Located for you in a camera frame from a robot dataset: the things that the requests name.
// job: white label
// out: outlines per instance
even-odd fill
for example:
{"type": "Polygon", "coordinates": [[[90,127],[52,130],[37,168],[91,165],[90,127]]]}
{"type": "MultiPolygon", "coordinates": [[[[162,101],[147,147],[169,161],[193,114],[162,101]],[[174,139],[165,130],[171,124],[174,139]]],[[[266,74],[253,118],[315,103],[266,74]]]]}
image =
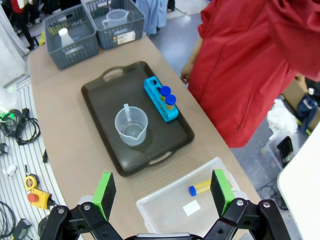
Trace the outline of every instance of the white label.
{"type": "Polygon", "coordinates": [[[196,211],[200,209],[201,207],[197,200],[193,200],[192,202],[189,202],[187,205],[183,207],[183,210],[187,216],[194,214],[196,211]]]}
{"type": "Polygon", "coordinates": [[[127,42],[131,42],[136,39],[135,31],[130,31],[117,36],[118,45],[125,44],[127,42]]]}

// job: plastic jug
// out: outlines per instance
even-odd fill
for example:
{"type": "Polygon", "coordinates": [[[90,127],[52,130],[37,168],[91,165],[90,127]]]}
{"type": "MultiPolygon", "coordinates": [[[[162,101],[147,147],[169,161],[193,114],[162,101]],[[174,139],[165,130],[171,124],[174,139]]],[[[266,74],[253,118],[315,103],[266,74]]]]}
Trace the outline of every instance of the plastic jug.
{"type": "Polygon", "coordinates": [[[59,36],[61,37],[61,47],[68,46],[70,44],[73,44],[75,41],[69,36],[68,29],[61,28],[58,31],[59,36]]]}
{"type": "Polygon", "coordinates": [[[124,104],[115,116],[114,125],[122,141],[133,147],[145,140],[148,117],[140,108],[124,104]]]}
{"type": "Polygon", "coordinates": [[[102,21],[102,25],[106,27],[106,24],[107,24],[107,28],[112,28],[115,26],[126,24],[128,14],[129,14],[129,11],[126,11],[124,9],[111,10],[105,16],[106,19],[102,21]]]}

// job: gray basket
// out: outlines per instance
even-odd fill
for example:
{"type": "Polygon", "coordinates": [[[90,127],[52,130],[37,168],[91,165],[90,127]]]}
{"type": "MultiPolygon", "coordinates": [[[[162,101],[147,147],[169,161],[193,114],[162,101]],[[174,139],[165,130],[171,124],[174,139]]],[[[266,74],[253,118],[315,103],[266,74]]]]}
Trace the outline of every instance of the gray basket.
{"type": "Polygon", "coordinates": [[[131,0],[94,0],[86,3],[98,33],[98,39],[104,50],[114,48],[122,43],[142,38],[144,15],[131,0]],[[102,21],[109,11],[124,9],[129,11],[127,23],[115,27],[105,28],[102,21]]]}
{"type": "Polygon", "coordinates": [[[96,29],[83,5],[70,7],[44,20],[46,50],[62,70],[99,53],[96,29]],[[73,44],[62,47],[58,31],[67,28],[73,44]]]}

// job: tray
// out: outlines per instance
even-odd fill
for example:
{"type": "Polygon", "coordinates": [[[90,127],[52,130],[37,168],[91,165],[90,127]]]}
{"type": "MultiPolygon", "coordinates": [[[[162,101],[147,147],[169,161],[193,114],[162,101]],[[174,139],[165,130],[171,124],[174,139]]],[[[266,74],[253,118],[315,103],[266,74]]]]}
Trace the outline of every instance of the tray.
{"type": "Polygon", "coordinates": [[[173,121],[163,120],[144,89],[144,80],[152,76],[155,74],[148,64],[139,61],[112,67],[81,88],[104,146],[117,172],[123,177],[163,163],[195,137],[180,112],[173,121]],[[116,71],[117,76],[110,75],[116,71]],[[115,117],[126,103],[141,108],[148,117],[146,138],[135,147],[127,146],[115,128],[115,117]]]}

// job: hand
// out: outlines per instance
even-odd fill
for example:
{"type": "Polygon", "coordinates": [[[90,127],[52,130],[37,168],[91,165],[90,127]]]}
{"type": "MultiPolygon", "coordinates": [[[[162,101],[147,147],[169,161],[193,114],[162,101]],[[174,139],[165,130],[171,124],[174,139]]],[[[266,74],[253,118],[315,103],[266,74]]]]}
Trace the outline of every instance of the hand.
{"type": "Polygon", "coordinates": [[[306,79],[305,79],[305,76],[303,76],[301,73],[298,73],[296,76],[295,76],[295,79],[298,81],[298,82],[304,82],[306,79]]]}
{"type": "Polygon", "coordinates": [[[180,79],[184,84],[189,82],[189,77],[192,69],[194,68],[194,64],[188,61],[181,70],[180,79]]]}

